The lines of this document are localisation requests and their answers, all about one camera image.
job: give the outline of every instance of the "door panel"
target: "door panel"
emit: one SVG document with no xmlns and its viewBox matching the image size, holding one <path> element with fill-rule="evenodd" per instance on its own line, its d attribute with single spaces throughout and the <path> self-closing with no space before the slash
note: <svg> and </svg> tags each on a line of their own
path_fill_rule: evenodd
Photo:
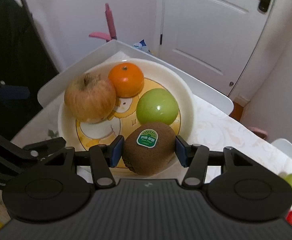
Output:
<svg viewBox="0 0 292 240">
<path fill-rule="evenodd" d="M 259 0 L 165 0 L 160 57 L 228 95 L 267 19 Z"/>
</svg>

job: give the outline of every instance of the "brown kiwi fruit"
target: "brown kiwi fruit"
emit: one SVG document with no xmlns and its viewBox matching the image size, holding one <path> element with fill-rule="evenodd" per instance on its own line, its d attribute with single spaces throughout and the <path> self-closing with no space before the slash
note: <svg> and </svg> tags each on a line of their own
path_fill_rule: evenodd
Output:
<svg viewBox="0 0 292 240">
<path fill-rule="evenodd" d="M 144 130 L 157 132 L 158 139 L 153 148 L 137 144 L 137 138 Z M 161 122 L 146 123 L 132 132 L 124 142 L 122 158 L 131 171 L 142 176 L 150 176 L 160 172 L 174 157 L 175 132 Z"/>
</svg>

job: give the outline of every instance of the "kiwi sticker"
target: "kiwi sticker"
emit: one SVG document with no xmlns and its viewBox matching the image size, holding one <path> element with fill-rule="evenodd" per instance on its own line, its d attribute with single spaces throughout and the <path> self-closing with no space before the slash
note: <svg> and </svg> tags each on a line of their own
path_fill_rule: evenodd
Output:
<svg viewBox="0 0 292 240">
<path fill-rule="evenodd" d="M 158 134 L 153 129 L 146 129 L 142 131 L 137 137 L 137 144 L 147 147 L 154 148 L 158 140 Z"/>
</svg>

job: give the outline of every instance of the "plate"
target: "plate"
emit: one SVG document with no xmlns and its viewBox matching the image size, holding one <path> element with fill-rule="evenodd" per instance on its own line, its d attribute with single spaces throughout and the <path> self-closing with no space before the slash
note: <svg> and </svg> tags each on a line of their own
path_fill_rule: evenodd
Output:
<svg viewBox="0 0 292 240">
<path fill-rule="evenodd" d="M 97 124 L 77 121 L 63 102 L 58 112 L 58 132 L 66 140 L 66 145 L 75 147 L 76 151 L 84 151 L 97 144 L 109 145 L 118 135 L 123 135 L 126 139 L 133 131 L 140 127 L 136 117 L 136 106 L 139 98 L 153 88 L 166 89 L 175 97 L 179 106 L 179 113 L 170 126 L 176 134 L 181 135 L 187 140 L 193 128 L 194 105 L 192 100 L 193 94 L 185 81 L 175 72 L 161 64 L 133 58 L 119 62 L 102 63 L 92 67 L 88 72 L 101 74 L 102 78 L 107 78 L 112 67 L 122 62 L 136 64 L 142 70 L 144 74 L 144 87 L 142 91 L 132 98 L 117 98 L 114 110 L 107 120 Z M 177 161 L 178 159 L 175 156 L 163 170 L 174 165 Z M 136 175 L 126 168 L 122 159 L 116 168 L 110 170 L 114 177 L 142 178 L 142 176 Z"/>
</svg>

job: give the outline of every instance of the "orange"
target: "orange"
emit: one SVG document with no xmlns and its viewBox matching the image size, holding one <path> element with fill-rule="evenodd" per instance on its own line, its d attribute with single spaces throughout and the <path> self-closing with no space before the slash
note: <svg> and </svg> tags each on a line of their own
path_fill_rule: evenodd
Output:
<svg viewBox="0 0 292 240">
<path fill-rule="evenodd" d="M 144 75 L 133 63 L 124 62 L 116 65 L 108 74 L 109 80 L 120 98 L 136 96 L 144 86 Z"/>
</svg>

